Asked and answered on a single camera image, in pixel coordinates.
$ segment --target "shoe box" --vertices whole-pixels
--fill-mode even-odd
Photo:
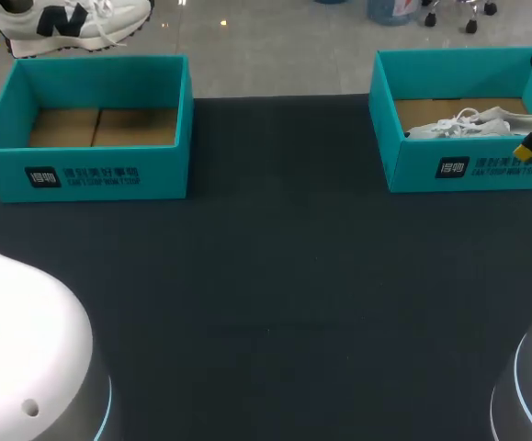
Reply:
[[[391,192],[532,188],[522,136],[409,140],[466,107],[532,114],[532,48],[379,51],[369,110]]]
[[[0,95],[0,200],[184,198],[185,56],[15,61]]]

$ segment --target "chair leg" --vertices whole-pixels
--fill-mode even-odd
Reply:
[[[437,24],[437,6],[441,3],[441,0],[435,0],[431,6],[431,12],[427,14],[427,17],[424,19],[424,25],[428,28],[432,28]]]
[[[466,25],[466,32],[468,34],[475,34],[478,31],[478,5],[474,4],[471,6],[472,9],[472,18]]]

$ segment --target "black table surface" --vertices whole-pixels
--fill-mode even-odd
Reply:
[[[532,191],[392,195],[366,96],[197,100],[189,197],[0,204],[85,305],[125,441],[491,439]]]

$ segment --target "printed logo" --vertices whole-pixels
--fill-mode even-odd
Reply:
[[[37,33],[42,37],[52,37],[53,31],[57,29],[64,37],[80,37],[87,17],[88,11],[79,3],[70,19],[67,17],[65,6],[46,6],[37,25]]]
[[[453,158],[441,158],[435,178],[444,179],[452,177],[464,177],[470,158],[468,156],[458,156]]]
[[[30,184],[35,188],[59,188],[62,186],[53,167],[26,167]]]

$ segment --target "white sneaker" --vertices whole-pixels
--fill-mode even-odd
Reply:
[[[480,112],[464,108],[452,119],[441,119],[437,124],[415,127],[408,132],[409,140],[432,140],[436,138],[475,138],[482,136],[510,136],[510,126],[502,119],[480,123]]]
[[[0,5],[0,32],[16,58],[64,48],[101,51],[141,28],[154,0],[33,0],[15,14]]]
[[[500,107],[495,107],[482,112],[478,116],[479,122],[488,122],[494,119],[503,119],[508,122],[513,135],[527,136],[529,133],[532,133],[532,115],[520,115],[518,113],[508,112]]]

